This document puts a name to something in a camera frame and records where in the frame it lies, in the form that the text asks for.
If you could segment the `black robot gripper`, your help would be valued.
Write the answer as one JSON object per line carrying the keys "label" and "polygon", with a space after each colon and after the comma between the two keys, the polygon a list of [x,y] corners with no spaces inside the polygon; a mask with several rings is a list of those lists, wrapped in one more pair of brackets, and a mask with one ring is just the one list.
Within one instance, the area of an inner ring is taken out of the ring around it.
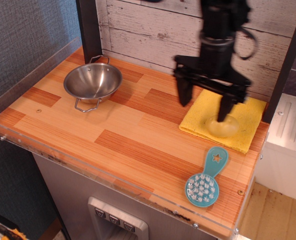
{"label": "black robot gripper", "polygon": [[217,122],[225,120],[233,106],[243,103],[251,81],[231,66],[233,39],[204,40],[199,56],[176,55],[174,76],[180,104],[184,107],[192,99],[193,86],[222,95]]}

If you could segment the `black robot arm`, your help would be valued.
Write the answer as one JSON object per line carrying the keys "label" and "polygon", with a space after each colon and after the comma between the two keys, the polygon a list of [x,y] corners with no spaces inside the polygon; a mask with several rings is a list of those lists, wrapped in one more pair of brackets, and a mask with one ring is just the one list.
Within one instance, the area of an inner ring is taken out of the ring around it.
{"label": "black robot arm", "polygon": [[186,106],[194,86],[220,94],[218,122],[223,122],[238,103],[243,103],[251,81],[233,69],[235,37],[248,22],[250,7],[245,0],[203,0],[203,28],[199,56],[175,56],[174,76],[179,101]]}

